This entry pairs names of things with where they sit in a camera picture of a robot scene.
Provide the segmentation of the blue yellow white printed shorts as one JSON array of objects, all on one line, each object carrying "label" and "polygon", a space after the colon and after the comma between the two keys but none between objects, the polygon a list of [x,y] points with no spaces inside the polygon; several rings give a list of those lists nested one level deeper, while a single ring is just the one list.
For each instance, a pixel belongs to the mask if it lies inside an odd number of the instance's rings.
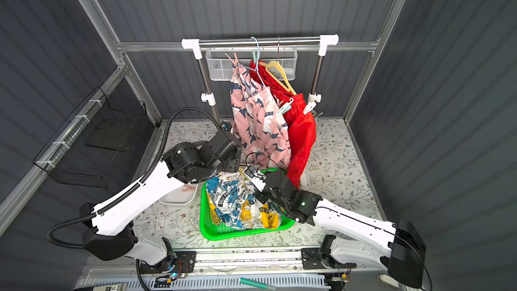
[{"label": "blue yellow white printed shorts", "polygon": [[211,222],[235,230],[273,230],[282,223],[271,203],[254,197],[254,185],[241,172],[221,172],[205,183]]}]

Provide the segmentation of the pink clothespin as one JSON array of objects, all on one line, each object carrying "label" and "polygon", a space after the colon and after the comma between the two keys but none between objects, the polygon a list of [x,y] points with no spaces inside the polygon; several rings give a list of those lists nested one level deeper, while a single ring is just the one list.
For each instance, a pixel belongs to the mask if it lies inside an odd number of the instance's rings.
[{"label": "pink clothespin", "polygon": [[182,188],[182,192],[195,191],[196,187],[193,185],[184,185]]}]

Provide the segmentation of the pink navy patterned shorts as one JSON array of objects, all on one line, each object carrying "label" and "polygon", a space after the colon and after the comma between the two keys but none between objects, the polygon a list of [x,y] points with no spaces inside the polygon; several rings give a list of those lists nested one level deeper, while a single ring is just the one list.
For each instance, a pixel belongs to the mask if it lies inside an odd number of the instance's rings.
[{"label": "pink navy patterned shorts", "polygon": [[254,80],[238,59],[232,61],[230,102],[234,116],[233,134],[240,140],[245,163],[260,169],[286,170],[292,149],[288,124],[268,86]]}]

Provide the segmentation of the light blue wire hanger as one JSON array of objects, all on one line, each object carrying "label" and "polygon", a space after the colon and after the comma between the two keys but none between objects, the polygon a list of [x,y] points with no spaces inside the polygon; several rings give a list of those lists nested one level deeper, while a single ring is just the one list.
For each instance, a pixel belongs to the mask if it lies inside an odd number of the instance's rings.
[{"label": "light blue wire hanger", "polygon": [[257,46],[257,49],[255,51],[252,52],[252,56],[253,56],[253,63],[254,63],[254,71],[257,73],[261,83],[263,86],[265,86],[265,83],[262,79],[262,77],[260,76],[260,71],[259,71],[259,59],[260,59],[260,45],[259,45],[259,42],[257,40],[256,37],[252,36],[251,39],[254,40],[256,46]]}]

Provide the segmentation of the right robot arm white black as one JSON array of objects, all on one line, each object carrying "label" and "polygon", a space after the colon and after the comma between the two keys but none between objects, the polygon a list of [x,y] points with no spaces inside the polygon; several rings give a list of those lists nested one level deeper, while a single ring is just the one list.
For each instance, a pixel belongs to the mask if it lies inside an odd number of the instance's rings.
[{"label": "right robot arm white black", "polygon": [[381,269],[409,288],[431,290],[425,266],[426,245],[413,224],[375,220],[346,210],[324,197],[297,188],[277,169],[245,170],[256,198],[271,202],[285,217],[299,224],[329,230],[318,251],[327,268],[348,271],[361,265]]}]

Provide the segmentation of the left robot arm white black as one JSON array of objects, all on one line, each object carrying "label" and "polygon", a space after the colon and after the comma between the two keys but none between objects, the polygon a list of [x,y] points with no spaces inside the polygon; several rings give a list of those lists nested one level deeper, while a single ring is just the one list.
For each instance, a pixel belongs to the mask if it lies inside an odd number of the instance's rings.
[{"label": "left robot arm white black", "polygon": [[103,261],[131,257],[148,265],[174,261],[168,242],[133,226],[133,220],[160,198],[188,183],[203,183],[220,172],[236,172],[242,145],[228,131],[210,141],[180,143],[159,156],[144,183],[133,182],[116,196],[93,207],[92,226],[83,234],[83,247]]}]

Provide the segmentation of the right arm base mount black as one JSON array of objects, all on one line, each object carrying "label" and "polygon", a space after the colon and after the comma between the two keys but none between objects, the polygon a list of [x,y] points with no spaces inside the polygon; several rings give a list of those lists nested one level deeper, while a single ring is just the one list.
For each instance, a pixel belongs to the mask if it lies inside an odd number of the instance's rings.
[{"label": "right arm base mount black", "polygon": [[357,268],[355,263],[341,264],[329,255],[321,255],[319,248],[302,248],[302,266],[305,270],[311,269],[344,269],[350,270]]}]

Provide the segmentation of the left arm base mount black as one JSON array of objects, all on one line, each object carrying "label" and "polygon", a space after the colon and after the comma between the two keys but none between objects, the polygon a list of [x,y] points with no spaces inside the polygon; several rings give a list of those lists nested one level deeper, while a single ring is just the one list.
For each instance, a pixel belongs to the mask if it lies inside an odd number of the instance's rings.
[{"label": "left arm base mount black", "polygon": [[195,251],[175,251],[156,265],[141,261],[139,270],[142,274],[192,273],[196,264]]}]

